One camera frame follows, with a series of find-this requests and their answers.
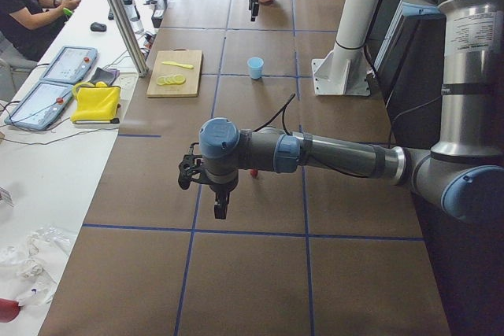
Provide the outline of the blue teach pendant far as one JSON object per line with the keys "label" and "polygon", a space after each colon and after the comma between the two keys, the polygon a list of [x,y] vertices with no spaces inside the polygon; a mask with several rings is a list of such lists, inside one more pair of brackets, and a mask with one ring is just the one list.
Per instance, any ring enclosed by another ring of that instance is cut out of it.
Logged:
{"label": "blue teach pendant far", "polygon": [[97,58],[98,51],[95,48],[63,46],[41,79],[56,83],[78,83],[91,70]]}

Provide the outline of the crumpled clear plastic bags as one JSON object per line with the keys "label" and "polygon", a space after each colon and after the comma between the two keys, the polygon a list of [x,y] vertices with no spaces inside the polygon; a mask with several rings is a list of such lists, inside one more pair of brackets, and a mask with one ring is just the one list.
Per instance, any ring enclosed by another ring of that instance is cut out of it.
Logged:
{"label": "crumpled clear plastic bags", "polygon": [[76,237],[76,232],[45,226],[15,245],[2,247],[1,297],[22,306],[50,303]]}

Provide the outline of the red object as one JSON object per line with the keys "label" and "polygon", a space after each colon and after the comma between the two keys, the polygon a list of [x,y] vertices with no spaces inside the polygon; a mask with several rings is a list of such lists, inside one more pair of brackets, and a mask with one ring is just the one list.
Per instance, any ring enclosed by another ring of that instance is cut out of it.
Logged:
{"label": "red object", "polygon": [[18,301],[10,299],[0,299],[0,322],[8,323],[17,318],[20,313],[20,305]]}

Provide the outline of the blue teach pendant near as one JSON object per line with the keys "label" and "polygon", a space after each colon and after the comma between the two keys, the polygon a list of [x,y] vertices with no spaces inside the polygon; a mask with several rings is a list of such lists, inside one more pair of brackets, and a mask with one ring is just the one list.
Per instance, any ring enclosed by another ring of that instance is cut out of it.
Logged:
{"label": "blue teach pendant near", "polygon": [[73,85],[40,80],[8,111],[5,123],[29,131],[46,130],[72,100]]}

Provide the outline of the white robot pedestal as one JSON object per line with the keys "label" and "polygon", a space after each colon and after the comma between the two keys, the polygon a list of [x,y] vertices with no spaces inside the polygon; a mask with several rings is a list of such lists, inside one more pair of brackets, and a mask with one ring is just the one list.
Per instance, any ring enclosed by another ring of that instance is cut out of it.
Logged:
{"label": "white robot pedestal", "polygon": [[316,95],[370,95],[364,46],[378,2],[345,0],[333,49],[312,60]]}

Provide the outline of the light blue plastic cup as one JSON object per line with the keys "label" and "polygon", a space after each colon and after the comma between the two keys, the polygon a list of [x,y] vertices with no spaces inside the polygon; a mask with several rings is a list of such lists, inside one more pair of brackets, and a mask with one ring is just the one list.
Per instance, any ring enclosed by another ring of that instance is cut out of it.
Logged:
{"label": "light blue plastic cup", "polygon": [[251,57],[247,60],[248,73],[251,79],[260,79],[262,77],[262,70],[264,61],[260,57]]}

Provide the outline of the bamboo cutting board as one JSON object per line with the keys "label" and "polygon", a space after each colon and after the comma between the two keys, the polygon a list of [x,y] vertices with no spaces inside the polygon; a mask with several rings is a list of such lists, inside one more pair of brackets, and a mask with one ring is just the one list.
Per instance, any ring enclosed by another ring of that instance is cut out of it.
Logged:
{"label": "bamboo cutting board", "polygon": [[[163,65],[162,61],[176,61],[192,64],[194,69],[185,69]],[[201,50],[160,50],[154,61],[150,82],[146,90],[148,98],[194,98],[198,96],[199,80],[202,70]],[[183,84],[157,85],[160,76],[181,74],[186,80]]]}

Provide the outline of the black computer mouse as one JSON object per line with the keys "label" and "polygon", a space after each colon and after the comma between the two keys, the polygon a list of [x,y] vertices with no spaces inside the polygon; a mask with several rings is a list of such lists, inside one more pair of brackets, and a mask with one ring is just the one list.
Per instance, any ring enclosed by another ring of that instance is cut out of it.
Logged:
{"label": "black computer mouse", "polygon": [[90,30],[95,32],[105,32],[107,31],[107,25],[98,22],[93,22],[90,25]]}

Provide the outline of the clear water bottle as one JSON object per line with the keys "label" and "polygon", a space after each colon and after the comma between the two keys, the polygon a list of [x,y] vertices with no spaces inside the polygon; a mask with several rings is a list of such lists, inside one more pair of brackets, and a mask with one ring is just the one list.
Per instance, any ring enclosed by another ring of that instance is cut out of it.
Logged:
{"label": "clear water bottle", "polygon": [[135,34],[141,34],[144,32],[142,21],[140,20],[139,12],[133,0],[122,0],[124,10],[126,12],[127,18],[132,26],[132,30]]}

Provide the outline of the blue teach pendant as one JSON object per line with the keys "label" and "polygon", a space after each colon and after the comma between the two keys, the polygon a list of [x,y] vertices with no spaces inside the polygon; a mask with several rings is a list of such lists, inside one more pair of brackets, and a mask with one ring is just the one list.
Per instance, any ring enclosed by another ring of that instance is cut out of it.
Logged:
{"label": "blue teach pendant", "polygon": [[91,70],[97,58],[98,51],[95,48],[63,46],[41,79],[56,83],[78,83]]}
{"label": "blue teach pendant", "polygon": [[40,80],[8,111],[5,123],[29,131],[46,130],[72,100],[73,85]]}

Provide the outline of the person in black shirt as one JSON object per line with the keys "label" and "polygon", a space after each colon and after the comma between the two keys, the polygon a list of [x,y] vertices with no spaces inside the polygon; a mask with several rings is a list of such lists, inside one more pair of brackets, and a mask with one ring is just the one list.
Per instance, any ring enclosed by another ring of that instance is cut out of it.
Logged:
{"label": "person in black shirt", "polygon": [[81,0],[1,0],[1,33],[16,50],[39,61],[65,26],[66,10]]}

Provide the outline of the yellow cloth bag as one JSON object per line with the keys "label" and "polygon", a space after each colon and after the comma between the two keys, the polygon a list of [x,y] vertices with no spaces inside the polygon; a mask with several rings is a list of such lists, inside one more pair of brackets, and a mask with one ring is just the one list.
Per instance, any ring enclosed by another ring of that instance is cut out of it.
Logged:
{"label": "yellow cloth bag", "polygon": [[74,124],[118,124],[120,91],[119,86],[109,86],[102,81],[77,83],[72,88],[77,108],[70,120]]}

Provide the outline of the yellow plastic knife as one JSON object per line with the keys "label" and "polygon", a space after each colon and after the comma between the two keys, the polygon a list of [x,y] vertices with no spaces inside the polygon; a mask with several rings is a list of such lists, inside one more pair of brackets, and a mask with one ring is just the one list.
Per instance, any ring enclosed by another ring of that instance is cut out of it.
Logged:
{"label": "yellow plastic knife", "polygon": [[185,68],[185,69],[194,69],[195,68],[192,64],[184,64],[184,63],[179,63],[176,61],[162,61],[161,63],[163,65],[170,65],[170,66],[178,67],[178,68]]}

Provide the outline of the aluminium frame post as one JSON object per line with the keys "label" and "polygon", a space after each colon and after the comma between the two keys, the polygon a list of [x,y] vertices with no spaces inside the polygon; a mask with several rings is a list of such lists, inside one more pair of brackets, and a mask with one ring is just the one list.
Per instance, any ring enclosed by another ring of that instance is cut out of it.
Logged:
{"label": "aluminium frame post", "polygon": [[149,72],[146,65],[143,53],[139,47],[135,34],[132,30],[132,26],[127,17],[126,11],[124,10],[123,3],[121,0],[107,0],[109,7],[112,9],[114,14],[114,20],[119,28],[120,35],[129,52],[130,58],[133,60],[133,64],[139,77],[145,77]]}

